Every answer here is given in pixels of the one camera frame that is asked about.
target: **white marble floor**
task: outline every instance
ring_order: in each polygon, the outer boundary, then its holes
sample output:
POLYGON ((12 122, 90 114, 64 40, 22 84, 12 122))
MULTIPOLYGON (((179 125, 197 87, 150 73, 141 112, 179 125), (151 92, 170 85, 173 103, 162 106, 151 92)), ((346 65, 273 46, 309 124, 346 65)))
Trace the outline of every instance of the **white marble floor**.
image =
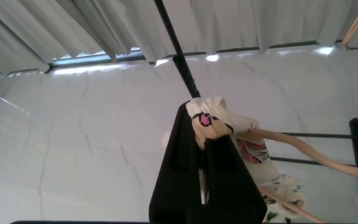
MULTIPOLYGON (((358 50, 318 46, 189 57, 202 96, 275 131, 349 134, 358 116, 358 50)), ((0 223, 147 221, 180 104, 190 99, 171 60, 66 68, 0 77, 0 223)), ((347 139, 310 144, 354 163, 347 139)), ((268 142, 271 156, 307 159, 268 142)), ((306 209, 358 223, 357 179, 320 166, 276 162, 306 186, 306 209)))

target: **marble floor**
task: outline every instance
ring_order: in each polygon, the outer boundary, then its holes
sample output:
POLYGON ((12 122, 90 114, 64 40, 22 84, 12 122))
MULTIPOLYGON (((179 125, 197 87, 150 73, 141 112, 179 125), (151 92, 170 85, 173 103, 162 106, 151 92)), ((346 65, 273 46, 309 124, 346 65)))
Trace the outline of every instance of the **marble floor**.
MULTIPOLYGON (((202 96, 274 131, 349 134, 358 117, 358 50, 321 46, 188 57, 202 96)), ((179 105, 190 99, 173 62, 159 60, 0 76, 0 224, 16 220, 148 220, 179 105)), ((306 138, 354 163, 347 139, 306 138)), ((308 159, 268 142, 271 156, 308 159)), ((299 177, 307 211, 358 223, 357 178, 275 162, 299 177)))

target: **garment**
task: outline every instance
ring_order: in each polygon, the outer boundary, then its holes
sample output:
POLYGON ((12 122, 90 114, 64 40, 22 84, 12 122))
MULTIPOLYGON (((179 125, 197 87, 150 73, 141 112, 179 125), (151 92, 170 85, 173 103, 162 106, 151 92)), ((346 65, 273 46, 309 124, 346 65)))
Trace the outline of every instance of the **garment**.
MULTIPOLYGON (((270 160, 264 140, 247 133, 249 129, 259 127, 256 120, 231 113, 224 98, 218 96, 192 99, 186 108, 201 149, 204 149, 205 139, 230 135, 255 183, 303 208, 305 192, 300 180, 281 175, 270 160)), ((262 196, 267 204, 264 222, 284 222, 286 217, 298 217, 274 199, 262 196)))

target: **cloth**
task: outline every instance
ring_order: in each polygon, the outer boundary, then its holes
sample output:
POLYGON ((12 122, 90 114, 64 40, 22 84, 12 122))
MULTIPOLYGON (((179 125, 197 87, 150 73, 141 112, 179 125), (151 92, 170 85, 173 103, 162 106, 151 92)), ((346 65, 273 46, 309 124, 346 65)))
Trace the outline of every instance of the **cloth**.
MULTIPOLYGON (((303 208, 305 192, 301 181, 280 174, 270 160, 264 140, 247 133, 249 129, 259 127, 256 120, 233 114, 226 108, 224 98, 218 96, 192 99, 186 108, 192 118, 196 142, 201 149, 205 148, 204 142, 208 138, 230 135, 255 183, 303 208)), ((297 214, 274 199, 262 196, 267 204, 264 222, 284 222, 285 218, 298 218, 297 214)))

